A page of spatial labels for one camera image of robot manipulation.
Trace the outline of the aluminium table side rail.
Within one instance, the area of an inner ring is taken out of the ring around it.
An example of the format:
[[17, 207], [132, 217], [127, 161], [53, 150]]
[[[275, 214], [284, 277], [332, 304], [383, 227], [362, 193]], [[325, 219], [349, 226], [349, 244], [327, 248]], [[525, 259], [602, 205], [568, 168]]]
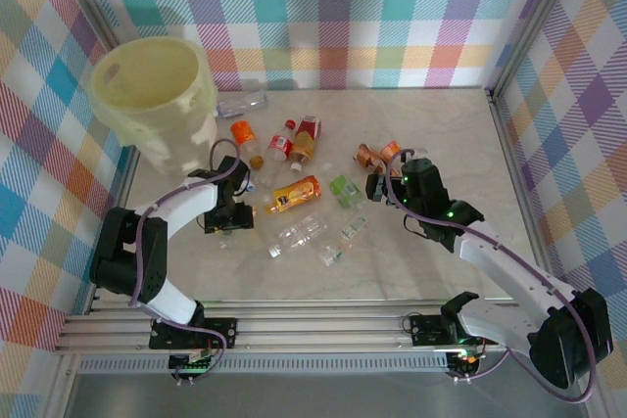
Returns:
[[555, 274], [558, 278], [563, 279], [563, 272], [561, 268], [558, 265], [553, 264], [544, 232], [541, 229], [539, 220], [536, 218], [532, 200], [526, 186], [526, 180], [517, 160], [513, 141], [506, 129], [506, 120], [503, 117], [503, 114], [501, 113], [497, 101], [494, 99], [491, 91], [485, 90], [484, 93], [490, 114], [496, 127], [502, 152], [506, 160], [507, 171], [520, 208], [523, 224], [526, 230], [527, 238], [531, 245], [533, 256], [541, 267], [549, 271], [551, 274]]
[[[111, 209], [113, 207], [126, 206], [139, 158], [140, 153], [134, 146], [125, 148], [123, 150], [121, 157], [122, 166], [119, 167], [120, 171], [118, 175], [114, 178], [114, 198], [113, 201], [108, 205], [108, 209]], [[81, 310], [82, 314], [90, 313], [91, 305], [96, 298], [97, 289], [98, 287], [92, 281], [90, 281], [89, 290], [87, 291], [85, 302]]]

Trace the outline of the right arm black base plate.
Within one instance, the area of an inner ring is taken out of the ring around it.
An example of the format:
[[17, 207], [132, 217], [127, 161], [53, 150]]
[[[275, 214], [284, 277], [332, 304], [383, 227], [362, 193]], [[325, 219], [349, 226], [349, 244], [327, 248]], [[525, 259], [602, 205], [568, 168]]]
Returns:
[[411, 312], [402, 320], [403, 330], [410, 335], [412, 345], [418, 346], [480, 346], [481, 337], [468, 334], [458, 319], [446, 315], [426, 315]]

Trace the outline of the orange label juice bottle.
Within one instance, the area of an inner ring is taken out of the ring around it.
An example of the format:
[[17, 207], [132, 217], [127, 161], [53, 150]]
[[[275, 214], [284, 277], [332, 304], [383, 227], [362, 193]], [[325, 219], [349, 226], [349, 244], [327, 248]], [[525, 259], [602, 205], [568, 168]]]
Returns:
[[264, 165], [261, 145], [250, 123], [247, 120], [235, 121], [230, 131], [244, 161], [252, 170], [261, 169]]

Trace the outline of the red label cola bottle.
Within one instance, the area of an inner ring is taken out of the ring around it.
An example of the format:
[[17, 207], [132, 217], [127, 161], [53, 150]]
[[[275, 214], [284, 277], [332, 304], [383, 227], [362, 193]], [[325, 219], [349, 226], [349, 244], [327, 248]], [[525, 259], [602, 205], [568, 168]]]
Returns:
[[293, 146], [296, 122], [287, 119], [282, 128], [273, 134], [264, 154], [264, 164], [256, 173], [256, 183], [270, 189], [276, 182]]

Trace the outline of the small circuit board green lights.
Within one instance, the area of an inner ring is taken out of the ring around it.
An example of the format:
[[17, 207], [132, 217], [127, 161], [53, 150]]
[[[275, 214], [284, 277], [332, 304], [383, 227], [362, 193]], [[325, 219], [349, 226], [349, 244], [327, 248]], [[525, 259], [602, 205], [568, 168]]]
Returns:
[[177, 381], [196, 380], [212, 368], [215, 358], [208, 353], [174, 354], [169, 357], [168, 370]]
[[470, 379], [478, 374], [480, 361], [485, 355], [485, 348], [477, 348], [471, 352], [461, 350], [447, 352], [447, 374], [453, 379]]

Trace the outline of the white plate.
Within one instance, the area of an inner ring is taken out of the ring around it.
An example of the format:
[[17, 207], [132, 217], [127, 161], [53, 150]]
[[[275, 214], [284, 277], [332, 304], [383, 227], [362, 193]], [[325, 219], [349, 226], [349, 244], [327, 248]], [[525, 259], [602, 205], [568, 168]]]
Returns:
[[209, 161], [217, 99], [194, 96], [123, 120], [124, 140], [160, 173], [184, 175]]

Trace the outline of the orange snack packet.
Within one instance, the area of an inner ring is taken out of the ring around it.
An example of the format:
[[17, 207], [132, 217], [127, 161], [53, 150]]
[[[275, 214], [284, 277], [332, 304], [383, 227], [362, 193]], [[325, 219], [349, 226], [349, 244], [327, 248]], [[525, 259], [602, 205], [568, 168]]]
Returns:
[[392, 157], [401, 150], [396, 141], [389, 142], [381, 150], [373, 149], [364, 143], [359, 144], [354, 160], [370, 173], [384, 174]]

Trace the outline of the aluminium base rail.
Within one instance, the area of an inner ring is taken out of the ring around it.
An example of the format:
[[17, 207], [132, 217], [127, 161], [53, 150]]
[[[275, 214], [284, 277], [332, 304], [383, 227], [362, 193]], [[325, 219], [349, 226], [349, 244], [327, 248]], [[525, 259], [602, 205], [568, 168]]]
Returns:
[[[409, 352], [410, 335], [396, 317], [255, 317], [238, 313], [232, 352], [357, 353]], [[96, 312], [70, 316], [57, 353], [149, 352], [151, 321], [136, 312]]]

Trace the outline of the clear plastic water bottle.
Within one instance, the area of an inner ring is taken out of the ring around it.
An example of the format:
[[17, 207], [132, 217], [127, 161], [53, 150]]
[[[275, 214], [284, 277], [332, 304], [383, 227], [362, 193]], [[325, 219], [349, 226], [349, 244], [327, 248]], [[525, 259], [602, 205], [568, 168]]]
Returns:
[[264, 90], [224, 98], [217, 102], [215, 117], [232, 118], [242, 116], [250, 111], [262, 109], [268, 105]]

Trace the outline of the aluminium frame post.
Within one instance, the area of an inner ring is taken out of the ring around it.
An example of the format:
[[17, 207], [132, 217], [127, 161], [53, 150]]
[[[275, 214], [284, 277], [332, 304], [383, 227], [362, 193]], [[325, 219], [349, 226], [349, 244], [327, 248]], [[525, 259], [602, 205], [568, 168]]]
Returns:
[[526, 0], [512, 28], [492, 75], [484, 88], [491, 103], [498, 104], [521, 67], [557, 0]]
[[105, 12], [98, 0], [78, 0], [85, 12], [85, 16], [93, 26], [97, 36], [103, 41], [108, 50], [113, 50], [120, 45], [113, 27], [108, 22]]

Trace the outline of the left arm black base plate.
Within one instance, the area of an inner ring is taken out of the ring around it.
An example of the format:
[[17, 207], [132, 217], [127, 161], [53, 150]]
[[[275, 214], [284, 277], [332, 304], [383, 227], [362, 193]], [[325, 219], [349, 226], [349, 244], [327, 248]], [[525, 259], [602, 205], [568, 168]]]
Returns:
[[207, 330], [218, 332], [226, 339], [226, 348], [234, 348], [237, 335], [237, 319], [199, 318], [186, 329], [154, 320], [151, 323], [149, 349], [217, 349], [222, 342]]

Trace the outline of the green label plastic bottle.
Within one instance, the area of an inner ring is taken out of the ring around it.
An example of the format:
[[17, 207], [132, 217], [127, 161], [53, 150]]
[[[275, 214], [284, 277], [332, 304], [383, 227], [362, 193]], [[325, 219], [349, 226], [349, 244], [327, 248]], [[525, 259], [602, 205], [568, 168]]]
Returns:
[[362, 191], [346, 174], [338, 173], [329, 183], [331, 194], [344, 209], [351, 209], [362, 203]]

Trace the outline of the small bottle green white label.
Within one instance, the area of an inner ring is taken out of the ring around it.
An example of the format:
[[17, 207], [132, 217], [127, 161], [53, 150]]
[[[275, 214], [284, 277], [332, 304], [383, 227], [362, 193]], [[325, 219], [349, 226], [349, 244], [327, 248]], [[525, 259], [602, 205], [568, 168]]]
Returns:
[[325, 266], [331, 266], [339, 261], [344, 251], [344, 246], [339, 242], [321, 242], [315, 249], [317, 258]]
[[342, 238], [353, 241], [367, 225], [367, 218], [362, 214], [353, 214], [340, 227]]

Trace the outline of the clear crushed plastic bottle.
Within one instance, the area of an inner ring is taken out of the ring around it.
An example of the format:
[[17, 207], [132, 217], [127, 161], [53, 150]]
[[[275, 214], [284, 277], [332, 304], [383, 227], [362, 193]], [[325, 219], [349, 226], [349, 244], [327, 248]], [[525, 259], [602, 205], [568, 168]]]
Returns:
[[308, 215], [272, 232], [267, 250], [271, 257], [292, 252], [320, 236], [327, 228], [328, 225], [321, 216]]

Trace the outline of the red gold label bottle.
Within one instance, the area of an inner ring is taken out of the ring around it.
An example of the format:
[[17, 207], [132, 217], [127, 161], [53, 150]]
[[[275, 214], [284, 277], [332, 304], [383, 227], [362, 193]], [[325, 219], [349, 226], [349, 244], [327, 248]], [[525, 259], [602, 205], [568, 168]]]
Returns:
[[303, 166], [312, 159], [320, 130], [321, 120], [319, 118], [315, 116], [302, 117], [288, 155], [292, 171], [300, 172]]

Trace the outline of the cream plastic bucket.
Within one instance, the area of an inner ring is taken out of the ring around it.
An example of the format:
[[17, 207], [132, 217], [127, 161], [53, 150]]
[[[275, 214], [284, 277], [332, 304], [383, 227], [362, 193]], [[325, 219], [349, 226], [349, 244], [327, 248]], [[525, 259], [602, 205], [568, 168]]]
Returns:
[[93, 114], [123, 146], [201, 124], [217, 104], [204, 50], [170, 36], [133, 40], [105, 55], [87, 94]]

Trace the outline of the orange bottle with black label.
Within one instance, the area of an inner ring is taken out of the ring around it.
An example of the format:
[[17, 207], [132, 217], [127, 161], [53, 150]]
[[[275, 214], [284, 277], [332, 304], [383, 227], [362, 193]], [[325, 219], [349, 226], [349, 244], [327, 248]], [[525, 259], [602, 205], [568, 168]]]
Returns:
[[313, 175], [281, 188], [262, 191], [253, 201], [257, 211], [279, 214], [321, 197], [321, 185]]

